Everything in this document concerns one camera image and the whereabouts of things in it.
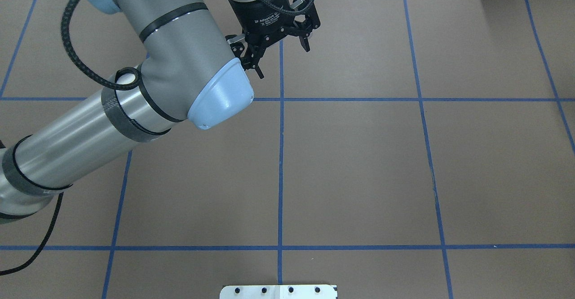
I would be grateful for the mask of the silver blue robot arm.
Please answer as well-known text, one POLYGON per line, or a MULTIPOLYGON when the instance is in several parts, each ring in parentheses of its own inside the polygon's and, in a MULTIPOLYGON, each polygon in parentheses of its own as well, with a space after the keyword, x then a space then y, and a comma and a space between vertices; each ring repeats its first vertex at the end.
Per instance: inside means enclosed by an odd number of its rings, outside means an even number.
POLYGON ((1 147, 1 223, 34 215, 74 182, 137 145, 191 121, 207 130, 253 101, 246 75, 263 73, 268 47, 287 36, 310 50, 320 27, 315 0, 227 0, 240 35, 223 35, 204 0, 89 0, 107 14, 122 12, 149 57, 108 79, 90 69, 71 42, 81 0, 69 0, 60 37, 69 59, 101 86, 76 107, 11 147, 1 147))

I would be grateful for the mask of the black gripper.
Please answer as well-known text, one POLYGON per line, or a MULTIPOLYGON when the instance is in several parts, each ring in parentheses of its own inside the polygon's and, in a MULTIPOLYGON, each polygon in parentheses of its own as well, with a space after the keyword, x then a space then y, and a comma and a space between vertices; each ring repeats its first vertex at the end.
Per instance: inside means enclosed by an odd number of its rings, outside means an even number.
POLYGON ((243 31, 247 47, 240 57, 245 70, 265 76, 259 62, 265 50, 286 36, 298 37, 310 51, 312 31, 321 25, 315 0, 228 0, 243 31))

